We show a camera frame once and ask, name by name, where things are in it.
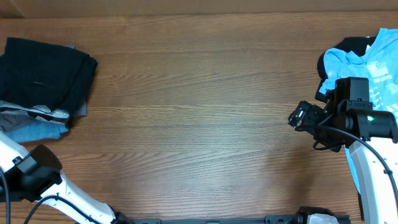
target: stack of folded clothes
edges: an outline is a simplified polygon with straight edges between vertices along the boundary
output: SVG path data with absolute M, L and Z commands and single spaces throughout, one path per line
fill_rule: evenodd
M 8 38 L 0 56 L 0 131 L 16 142 L 58 139 L 86 116 L 97 61 L 75 46 Z

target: wood grain surface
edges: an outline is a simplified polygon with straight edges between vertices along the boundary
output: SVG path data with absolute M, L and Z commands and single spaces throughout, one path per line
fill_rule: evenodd
M 44 143 L 74 183 L 131 218 L 311 205 L 361 223 L 344 153 L 312 150 L 287 117 L 300 100 L 317 103 L 322 52 L 397 26 L 396 12 L 10 19 L 0 21 L 0 49 L 22 37 L 97 59 L 88 117 Z M 13 203 L 14 223 L 33 206 Z M 73 222 L 43 206 L 32 223 Z

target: blue t-shirt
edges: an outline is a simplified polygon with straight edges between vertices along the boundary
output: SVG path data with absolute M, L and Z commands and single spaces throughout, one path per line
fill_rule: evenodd
M 328 79 L 319 92 L 333 90 L 339 78 L 361 77 L 369 80 L 369 96 L 373 110 L 390 111 L 398 120 L 398 29 L 380 29 L 372 46 L 363 56 L 329 49 L 323 57 Z M 345 149 L 347 161 L 359 193 L 359 181 L 354 162 Z

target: black cloth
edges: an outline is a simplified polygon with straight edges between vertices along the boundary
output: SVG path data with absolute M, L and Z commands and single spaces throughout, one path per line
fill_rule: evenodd
M 90 89 L 97 64 L 69 47 L 9 37 L 0 56 L 0 100 L 73 114 Z
M 338 45 L 333 48 L 344 50 L 346 53 L 353 51 L 356 55 L 363 56 L 366 53 L 366 46 L 372 45 L 376 37 L 346 37 L 343 41 L 341 41 Z M 317 70 L 319 77 L 322 79 L 319 83 L 319 87 L 317 89 L 317 93 L 315 94 L 315 99 L 320 100 L 322 102 L 327 102 L 326 95 L 319 92 L 319 89 L 322 87 L 323 82 L 328 78 L 328 74 L 326 74 L 325 65 L 323 64 L 323 53 L 318 59 Z

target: wooden tabletop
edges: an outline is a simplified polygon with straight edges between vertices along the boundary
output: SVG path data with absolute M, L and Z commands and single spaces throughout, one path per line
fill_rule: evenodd
M 287 118 L 300 100 L 322 105 L 325 50 L 397 26 L 396 12 L 10 19 L 0 21 L 0 49 L 22 37 L 97 59 L 88 116 L 44 143 L 74 183 L 131 218 L 263 217 L 308 205 L 361 223 L 344 153 L 314 151 Z M 13 203 L 14 223 L 33 206 Z M 72 223 L 46 206 L 32 223 L 54 221 Z

